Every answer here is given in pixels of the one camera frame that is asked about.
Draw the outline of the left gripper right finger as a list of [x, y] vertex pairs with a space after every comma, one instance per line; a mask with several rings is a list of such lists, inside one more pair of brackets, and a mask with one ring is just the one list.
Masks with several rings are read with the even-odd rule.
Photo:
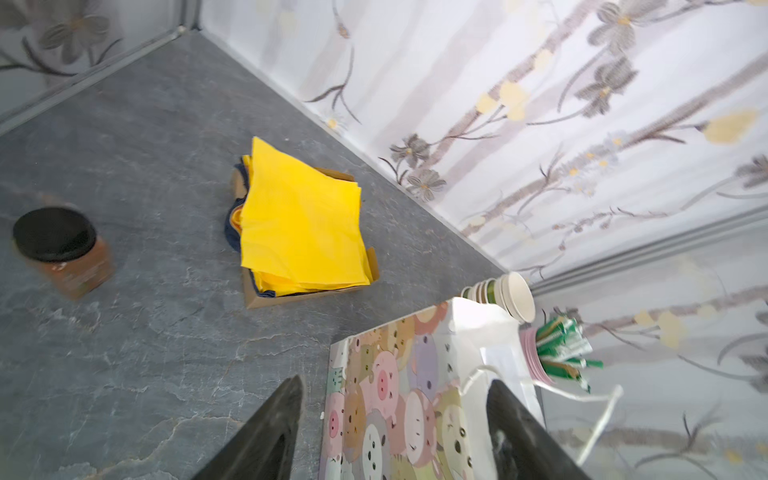
[[501, 380], [490, 384], [486, 415], [498, 479], [590, 479]]

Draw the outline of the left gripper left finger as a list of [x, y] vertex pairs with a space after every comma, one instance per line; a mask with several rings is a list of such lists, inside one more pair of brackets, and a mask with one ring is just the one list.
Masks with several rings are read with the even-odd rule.
[[286, 379], [194, 480], [276, 480], [291, 476], [304, 384]]

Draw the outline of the white paper bag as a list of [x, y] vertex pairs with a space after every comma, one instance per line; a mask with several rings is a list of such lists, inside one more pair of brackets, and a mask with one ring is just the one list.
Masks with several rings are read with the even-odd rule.
[[[503, 381], [545, 430], [538, 391], [556, 390], [556, 380], [530, 376], [519, 337], [528, 327], [539, 328], [456, 297], [335, 343], [320, 477], [498, 479], [486, 415], [491, 382]], [[601, 397], [602, 415], [576, 456], [557, 443], [583, 471], [622, 393]]]

